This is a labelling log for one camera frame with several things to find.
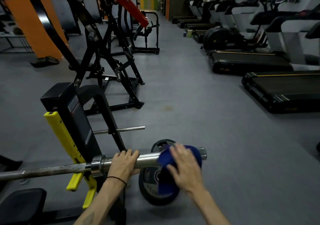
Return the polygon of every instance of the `barbell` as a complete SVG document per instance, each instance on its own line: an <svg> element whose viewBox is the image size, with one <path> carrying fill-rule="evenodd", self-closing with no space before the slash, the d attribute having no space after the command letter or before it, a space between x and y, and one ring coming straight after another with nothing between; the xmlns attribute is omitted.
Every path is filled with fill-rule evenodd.
<svg viewBox="0 0 320 225"><path fill-rule="evenodd" d="M198 148L202 160L207 159L205 148ZM147 167L158 167L158 158L161 152L139 155L134 168L142 169ZM35 168L17 171L0 172L0 181L35 178L51 175L63 175L72 173L91 172L94 177L103 176L111 166L113 157L106 158L105 155L96 156L91 163L70 164L56 167Z"/></svg>

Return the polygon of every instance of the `elliptical machine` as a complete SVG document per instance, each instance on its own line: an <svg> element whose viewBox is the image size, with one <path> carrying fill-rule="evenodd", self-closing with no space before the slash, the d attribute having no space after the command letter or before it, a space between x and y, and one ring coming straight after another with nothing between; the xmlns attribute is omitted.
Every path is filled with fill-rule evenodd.
<svg viewBox="0 0 320 225"><path fill-rule="evenodd" d="M232 9L234 7L248 7L254 8L259 7L260 0L247 0L239 4L224 5L219 4L216 6L216 12L225 11L226 17L232 15ZM254 42L257 36L259 28L255 32L253 39L246 39L238 29L233 27L215 27L209 29L204 34L203 48L206 50L225 50L225 49L255 49L255 48L265 48L266 43L263 42L263 38L260 38L258 42Z"/></svg>

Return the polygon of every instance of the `black wristband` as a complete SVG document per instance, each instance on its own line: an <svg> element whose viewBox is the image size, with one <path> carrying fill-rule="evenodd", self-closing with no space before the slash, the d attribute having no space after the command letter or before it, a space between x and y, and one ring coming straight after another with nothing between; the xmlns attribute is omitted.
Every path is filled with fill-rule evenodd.
<svg viewBox="0 0 320 225"><path fill-rule="evenodd" d="M124 185L125 185L126 187L128 187L127 183L126 183L126 182L124 182L122 179L120 179L120 178L118 178L118 177L115 177L115 176L108 176L107 178L116 178L116 179L118 179L118 180L121 180L121 181L124 183Z"/></svg>

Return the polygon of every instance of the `gray rubber floor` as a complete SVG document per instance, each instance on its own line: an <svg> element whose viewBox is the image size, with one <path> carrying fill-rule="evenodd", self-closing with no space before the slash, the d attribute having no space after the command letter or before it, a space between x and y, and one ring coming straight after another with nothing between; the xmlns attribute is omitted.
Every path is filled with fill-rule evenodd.
<svg viewBox="0 0 320 225"><path fill-rule="evenodd" d="M146 83L140 86L138 98L145 105L113 112L118 127L146 126L121 133L126 147L146 153L164 138L205 147L205 185L232 224L320 224L320 163L315 150L320 114L267 113L242 88L240 77L213 74L198 43L184 38L183 30L163 16L160 24L160 54L135 54ZM99 28L105 31L106 25ZM143 46L144 39L137 44ZM154 44L153 35L149 45ZM83 56L85 45L83 36L70 37L77 58ZM75 74L66 61L34 69L29 64L34 58L33 54L0 55L0 154L23 160L23 168L71 163L46 123L39 99L55 83L72 82ZM106 62L103 65L106 74L113 73ZM111 105L128 98L118 83L111 83L106 94ZM89 119L94 130L106 129L100 115ZM107 156L117 151L112 137L99 135L97 140ZM70 178L35 178L26 185L13 181L1 195L41 187L48 192L45 211L81 206L86 184L68 192ZM127 191L128 224L204 224L185 194L166 207L150 205L139 191L137 178Z"/></svg>

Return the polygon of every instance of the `barbell shaft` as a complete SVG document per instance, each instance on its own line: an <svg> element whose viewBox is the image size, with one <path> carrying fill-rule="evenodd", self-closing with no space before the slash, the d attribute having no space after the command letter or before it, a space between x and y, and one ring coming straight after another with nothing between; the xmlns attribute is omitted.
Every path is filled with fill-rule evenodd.
<svg viewBox="0 0 320 225"><path fill-rule="evenodd" d="M135 126L135 127L118 128L117 131L118 132L127 132L127 131L143 130L143 129L146 129L146 127L145 126ZM109 130L94 131L95 135L105 134L105 133L109 133Z"/></svg>
<svg viewBox="0 0 320 225"><path fill-rule="evenodd" d="M198 148L198 151L200 152L202 160L206 160L207 152L205 148ZM149 153L149 154L140 155L137 159L137 162L134 168L141 169L141 168L159 166L158 158L160 154L161 153L158 152L158 153ZM103 172L107 172L110 169L112 158L113 157L105 158L102 160ZM56 166L56 167L0 172L0 181L19 180L19 179L35 178L35 177L51 176L51 175L82 173L86 171L91 171L91 163L81 163L81 164L62 165L62 166Z"/></svg>

